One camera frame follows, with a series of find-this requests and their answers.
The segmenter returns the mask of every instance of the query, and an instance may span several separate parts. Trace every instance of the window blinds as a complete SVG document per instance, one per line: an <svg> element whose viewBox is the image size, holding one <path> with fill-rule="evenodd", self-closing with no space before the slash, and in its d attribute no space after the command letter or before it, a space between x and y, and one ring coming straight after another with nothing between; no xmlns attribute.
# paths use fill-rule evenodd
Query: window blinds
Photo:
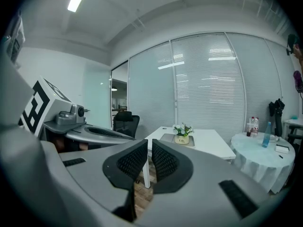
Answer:
<svg viewBox="0 0 303 227"><path fill-rule="evenodd" d="M130 59L129 110L140 116L136 139L175 122L174 81L169 43Z"/></svg>
<svg viewBox="0 0 303 227"><path fill-rule="evenodd" d="M241 64L247 99L247 122L259 118L259 131L270 121L270 102L281 99L281 86L272 54L264 39L249 35L227 34Z"/></svg>
<svg viewBox="0 0 303 227"><path fill-rule="evenodd" d="M178 124L214 129L229 142L243 130L244 87L236 56L224 34L172 41Z"/></svg>
<svg viewBox="0 0 303 227"><path fill-rule="evenodd" d="M294 66L290 56L286 54L286 48L271 41L267 41L271 53L275 59L279 72L282 88L283 110L282 119L288 120L293 115L299 115L299 95L294 86Z"/></svg>

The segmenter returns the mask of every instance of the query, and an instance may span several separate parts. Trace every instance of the round table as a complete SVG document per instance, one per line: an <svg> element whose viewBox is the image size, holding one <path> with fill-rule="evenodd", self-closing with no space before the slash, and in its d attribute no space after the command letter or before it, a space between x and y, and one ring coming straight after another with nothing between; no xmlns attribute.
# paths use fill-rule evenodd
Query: round table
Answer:
<svg viewBox="0 0 303 227"><path fill-rule="evenodd" d="M231 149L236 154L232 165L260 183L268 192L277 193L284 186L294 163L295 152L284 139L270 142L267 148L261 146L264 133L247 137L246 133L236 134L231 140ZM289 153L275 151L276 144L289 147Z"/></svg>

